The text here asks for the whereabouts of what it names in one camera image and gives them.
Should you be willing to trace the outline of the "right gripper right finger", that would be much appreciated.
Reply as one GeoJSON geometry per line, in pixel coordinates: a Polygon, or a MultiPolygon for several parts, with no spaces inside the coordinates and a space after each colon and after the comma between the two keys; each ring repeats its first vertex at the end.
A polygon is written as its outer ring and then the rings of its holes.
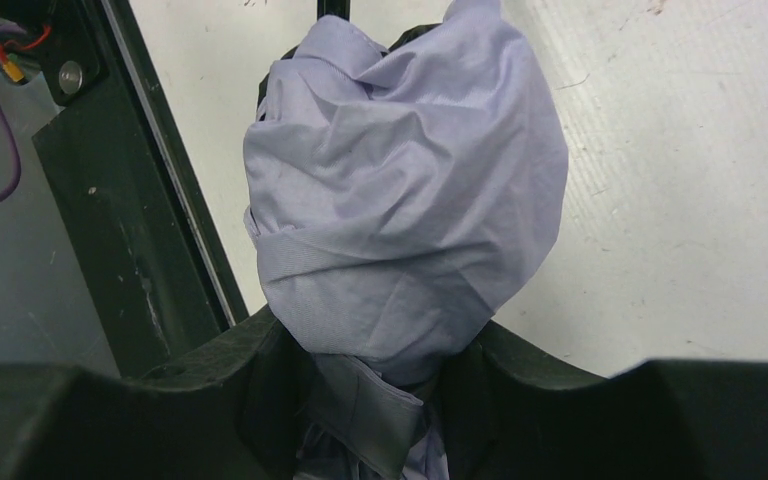
{"type": "Polygon", "coordinates": [[[454,479],[768,479],[768,363],[602,378],[490,323],[438,391],[454,479]]]}

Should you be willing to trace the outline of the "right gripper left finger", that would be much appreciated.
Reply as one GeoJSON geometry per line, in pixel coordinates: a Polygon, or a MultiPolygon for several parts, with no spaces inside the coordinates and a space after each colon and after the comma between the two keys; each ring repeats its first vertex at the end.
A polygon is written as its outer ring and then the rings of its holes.
{"type": "Polygon", "coordinates": [[[0,365],[0,479],[289,479],[310,373],[266,308],[140,379],[0,365]]]}

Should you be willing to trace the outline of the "purple umbrella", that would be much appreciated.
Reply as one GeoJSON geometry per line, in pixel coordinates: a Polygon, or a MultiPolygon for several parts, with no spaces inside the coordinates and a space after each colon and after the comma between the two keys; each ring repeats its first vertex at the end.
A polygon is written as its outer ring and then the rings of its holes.
{"type": "Polygon", "coordinates": [[[444,479],[434,392],[555,244],[568,148],[526,37],[454,1],[385,48],[319,19],[243,157],[273,314],[313,364],[298,479],[444,479]]]}

